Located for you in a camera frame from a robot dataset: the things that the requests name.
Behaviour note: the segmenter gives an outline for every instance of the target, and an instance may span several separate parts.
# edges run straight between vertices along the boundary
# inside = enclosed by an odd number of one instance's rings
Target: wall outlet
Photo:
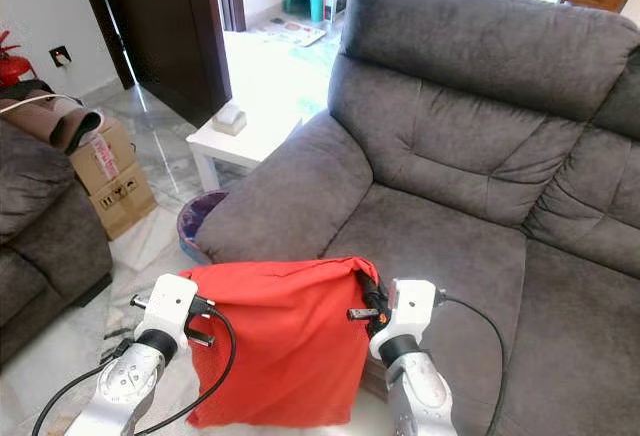
[[[51,59],[53,59],[53,64],[56,65],[56,68],[61,68],[71,62],[71,56],[69,56],[69,51],[67,51],[65,46],[53,48],[49,51],[49,54],[51,55]]]

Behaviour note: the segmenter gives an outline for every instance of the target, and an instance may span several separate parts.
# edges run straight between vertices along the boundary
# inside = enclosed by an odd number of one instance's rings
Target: white cable
[[[6,113],[7,111],[11,111],[12,109],[16,109],[17,107],[22,106],[23,104],[31,103],[32,101],[38,101],[40,99],[49,99],[49,98],[65,98],[65,99],[68,99],[69,101],[73,101],[74,103],[78,104],[78,101],[76,99],[73,99],[71,96],[67,96],[66,94],[44,94],[42,96],[34,96],[33,98],[25,99],[24,101],[18,101],[17,103],[12,104],[11,106],[2,108],[0,109],[0,114]]]

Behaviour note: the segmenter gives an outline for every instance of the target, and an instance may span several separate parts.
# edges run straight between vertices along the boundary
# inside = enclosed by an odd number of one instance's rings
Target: fire extinguisher
[[[27,58],[9,56],[7,53],[11,49],[19,48],[19,44],[2,46],[7,36],[9,31],[0,34],[0,86],[11,86],[27,79],[37,79],[38,75]]]

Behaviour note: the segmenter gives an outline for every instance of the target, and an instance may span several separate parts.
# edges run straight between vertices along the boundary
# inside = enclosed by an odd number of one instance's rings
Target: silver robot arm
[[[156,385],[173,356],[187,348],[187,339],[210,346],[213,338],[187,328],[191,317],[208,317],[213,303],[196,295],[188,279],[165,274],[158,278],[151,298],[131,304],[145,309],[135,330],[136,342],[100,373],[92,400],[65,436],[132,436],[149,410]]]
[[[358,275],[368,308],[350,320],[369,320],[369,349],[387,367],[388,401],[397,436],[457,436],[451,423],[451,390],[431,357],[420,350],[431,321],[436,288],[428,281],[394,280],[388,304],[373,281]]]

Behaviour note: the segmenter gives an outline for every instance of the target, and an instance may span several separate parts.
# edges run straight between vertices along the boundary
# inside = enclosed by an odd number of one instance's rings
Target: trash bin
[[[187,256],[198,264],[211,264],[209,257],[204,254],[196,244],[195,237],[198,228],[202,225],[213,208],[227,196],[226,191],[211,191],[193,198],[185,204],[178,215],[178,236],[180,247]]]

